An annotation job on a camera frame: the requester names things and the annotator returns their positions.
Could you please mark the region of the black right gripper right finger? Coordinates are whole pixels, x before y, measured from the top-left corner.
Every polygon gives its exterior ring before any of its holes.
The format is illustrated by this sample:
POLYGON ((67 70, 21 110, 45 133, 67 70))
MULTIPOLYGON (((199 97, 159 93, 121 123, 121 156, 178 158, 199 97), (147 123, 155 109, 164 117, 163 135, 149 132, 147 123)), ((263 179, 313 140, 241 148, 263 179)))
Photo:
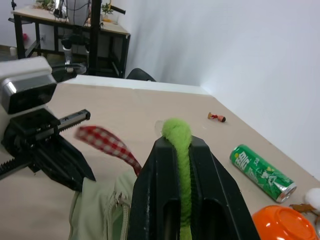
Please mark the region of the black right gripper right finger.
POLYGON ((189 157, 192 240, 261 240, 236 181, 203 139, 192 137, 189 157))

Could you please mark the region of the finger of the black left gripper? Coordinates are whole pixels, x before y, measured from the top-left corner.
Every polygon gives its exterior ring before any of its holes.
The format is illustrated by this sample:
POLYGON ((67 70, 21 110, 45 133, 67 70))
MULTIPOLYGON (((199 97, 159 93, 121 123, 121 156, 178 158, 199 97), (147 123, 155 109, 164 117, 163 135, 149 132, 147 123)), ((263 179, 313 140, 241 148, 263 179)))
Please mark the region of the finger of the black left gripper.
POLYGON ((53 136, 48 141, 37 143, 37 154, 46 154, 50 157, 64 158, 78 166, 83 178, 95 181, 95 175, 83 154, 62 136, 53 136))
POLYGON ((31 156, 34 165, 42 170, 51 180, 70 188, 73 191, 82 191, 83 179, 81 171, 73 162, 43 153, 31 156))

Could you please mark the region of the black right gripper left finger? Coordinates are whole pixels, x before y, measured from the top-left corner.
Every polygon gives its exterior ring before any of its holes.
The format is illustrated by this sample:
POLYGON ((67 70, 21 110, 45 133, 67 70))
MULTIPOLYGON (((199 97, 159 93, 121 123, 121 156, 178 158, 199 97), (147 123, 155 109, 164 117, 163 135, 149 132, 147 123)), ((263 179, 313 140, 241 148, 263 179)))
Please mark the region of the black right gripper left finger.
POLYGON ((159 138, 134 183, 128 240, 180 240, 180 226, 177 154, 159 138))

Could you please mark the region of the green plush keychain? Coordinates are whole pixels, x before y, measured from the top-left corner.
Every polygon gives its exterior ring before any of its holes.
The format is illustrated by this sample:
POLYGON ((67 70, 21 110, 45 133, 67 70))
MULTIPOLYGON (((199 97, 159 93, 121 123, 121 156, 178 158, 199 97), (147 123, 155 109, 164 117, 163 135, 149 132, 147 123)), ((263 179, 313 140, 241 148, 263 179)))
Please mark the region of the green plush keychain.
POLYGON ((189 147, 192 141, 190 126, 182 119, 169 118, 162 126, 162 135, 174 146, 180 183, 180 231, 179 240, 192 240, 192 187, 189 147))

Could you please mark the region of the pale green zip pouch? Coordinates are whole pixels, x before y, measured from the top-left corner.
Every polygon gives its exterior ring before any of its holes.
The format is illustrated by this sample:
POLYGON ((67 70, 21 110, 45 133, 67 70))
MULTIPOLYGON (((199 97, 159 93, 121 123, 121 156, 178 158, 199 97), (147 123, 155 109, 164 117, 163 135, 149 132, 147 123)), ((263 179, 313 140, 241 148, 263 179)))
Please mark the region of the pale green zip pouch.
POLYGON ((72 199, 68 240, 127 240, 136 179, 133 170, 110 181, 85 178, 72 199))

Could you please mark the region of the red white checkered ribbon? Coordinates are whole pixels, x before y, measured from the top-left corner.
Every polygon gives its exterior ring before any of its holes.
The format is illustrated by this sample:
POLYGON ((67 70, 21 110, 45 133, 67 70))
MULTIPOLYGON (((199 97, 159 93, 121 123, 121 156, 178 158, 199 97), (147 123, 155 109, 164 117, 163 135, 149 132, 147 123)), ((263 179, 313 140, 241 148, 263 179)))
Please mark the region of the red white checkered ribbon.
POLYGON ((136 176, 140 174, 140 163, 125 143, 112 132, 95 125, 80 126, 75 132, 75 138, 107 155, 123 160, 133 168, 136 176))

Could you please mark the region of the green soda can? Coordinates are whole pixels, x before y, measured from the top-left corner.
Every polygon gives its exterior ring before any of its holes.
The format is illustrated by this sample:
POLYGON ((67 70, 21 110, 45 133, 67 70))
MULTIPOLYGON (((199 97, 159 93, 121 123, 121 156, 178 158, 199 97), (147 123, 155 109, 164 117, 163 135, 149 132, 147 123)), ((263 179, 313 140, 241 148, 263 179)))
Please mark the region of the green soda can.
POLYGON ((297 189, 296 183, 247 145, 238 145, 230 154, 231 163, 277 203, 285 202, 297 189))

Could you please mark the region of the small red toy figurine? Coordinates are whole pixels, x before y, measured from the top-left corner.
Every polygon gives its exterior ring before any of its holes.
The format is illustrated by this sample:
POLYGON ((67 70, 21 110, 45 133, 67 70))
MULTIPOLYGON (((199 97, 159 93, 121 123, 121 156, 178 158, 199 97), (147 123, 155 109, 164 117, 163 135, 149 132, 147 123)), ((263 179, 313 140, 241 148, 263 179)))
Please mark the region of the small red toy figurine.
POLYGON ((211 112, 208 113, 207 118, 209 120, 214 120, 217 119, 219 122, 224 123, 226 121, 226 117, 223 115, 218 115, 218 114, 212 114, 211 112))

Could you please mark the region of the orange plastic bowl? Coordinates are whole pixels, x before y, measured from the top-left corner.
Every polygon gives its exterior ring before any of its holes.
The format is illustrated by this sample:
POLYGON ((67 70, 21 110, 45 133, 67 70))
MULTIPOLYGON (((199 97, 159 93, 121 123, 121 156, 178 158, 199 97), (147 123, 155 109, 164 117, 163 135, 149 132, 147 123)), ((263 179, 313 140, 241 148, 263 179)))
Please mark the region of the orange plastic bowl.
POLYGON ((312 223, 289 207, 266 206, 252 220, 261 240, 319 240, 312 223))

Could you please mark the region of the brown dried leaf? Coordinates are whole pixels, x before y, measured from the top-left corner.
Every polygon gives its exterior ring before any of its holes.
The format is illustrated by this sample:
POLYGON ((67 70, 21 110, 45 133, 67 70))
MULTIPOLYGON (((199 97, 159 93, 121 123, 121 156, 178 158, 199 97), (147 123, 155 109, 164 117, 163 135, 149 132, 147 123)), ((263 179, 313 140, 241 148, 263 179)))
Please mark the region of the brown dried leaf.
POLYGON ((299 213, 316 213, 317 209, 310 204, 301 203, 301 204, 290 204, 289 205, 293 210, 299 213))

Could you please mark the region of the black office chair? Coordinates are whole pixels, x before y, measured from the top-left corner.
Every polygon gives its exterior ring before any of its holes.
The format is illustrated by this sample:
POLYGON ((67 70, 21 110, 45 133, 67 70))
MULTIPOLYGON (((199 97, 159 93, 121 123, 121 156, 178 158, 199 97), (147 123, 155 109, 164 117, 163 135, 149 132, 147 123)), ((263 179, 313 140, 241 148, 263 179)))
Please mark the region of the black office chair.
POLYGON ((126 77, 130 80, 156 82, 156 80, 141 68, 134 68, 126 77))

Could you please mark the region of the small potted green plant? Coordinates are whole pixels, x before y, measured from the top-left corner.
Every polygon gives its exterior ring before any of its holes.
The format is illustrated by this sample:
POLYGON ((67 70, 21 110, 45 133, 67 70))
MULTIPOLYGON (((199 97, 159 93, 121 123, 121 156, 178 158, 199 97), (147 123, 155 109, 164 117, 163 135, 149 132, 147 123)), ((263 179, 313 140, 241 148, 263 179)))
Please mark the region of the small potted green plant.
POLYGON ((110 0, 109 3, 103 3, 101 5, 101 21, 102 22, 107 22, 107 23, 112 23, 114 25, 118 24, 118 19, 113 16, 114 10, 112 10, 112 1, 110 0))

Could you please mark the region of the black upright post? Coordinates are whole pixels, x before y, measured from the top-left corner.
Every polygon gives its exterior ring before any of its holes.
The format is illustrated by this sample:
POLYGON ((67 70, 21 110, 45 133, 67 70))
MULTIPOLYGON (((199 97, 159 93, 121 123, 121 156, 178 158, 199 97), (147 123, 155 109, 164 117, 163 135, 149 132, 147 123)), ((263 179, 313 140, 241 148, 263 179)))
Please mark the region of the black upright post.
POLYGON ((95 76, 97 74, 97 56, 100 32, 101 4, 102 0, 92 0, 90 18, 90 48, 88 59, 88 74, 91 76, 95 76))

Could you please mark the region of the black frame wooden desk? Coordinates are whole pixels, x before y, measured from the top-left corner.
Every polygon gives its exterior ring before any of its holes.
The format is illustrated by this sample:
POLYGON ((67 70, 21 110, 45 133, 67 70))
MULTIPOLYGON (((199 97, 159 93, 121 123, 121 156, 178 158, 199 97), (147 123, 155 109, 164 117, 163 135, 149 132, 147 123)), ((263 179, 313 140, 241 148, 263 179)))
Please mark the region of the black frame wooden desk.
MULTIPOLYGON (((17 9, 11 3, 17 57, 29 58, 33 53, 63 55, 65 62, 81 58, 89 68, 92 0, 50 0, 17 9)), ((120 25, 101 21, 98 34, 96 76, 124 78, 131 35, 120 25)))

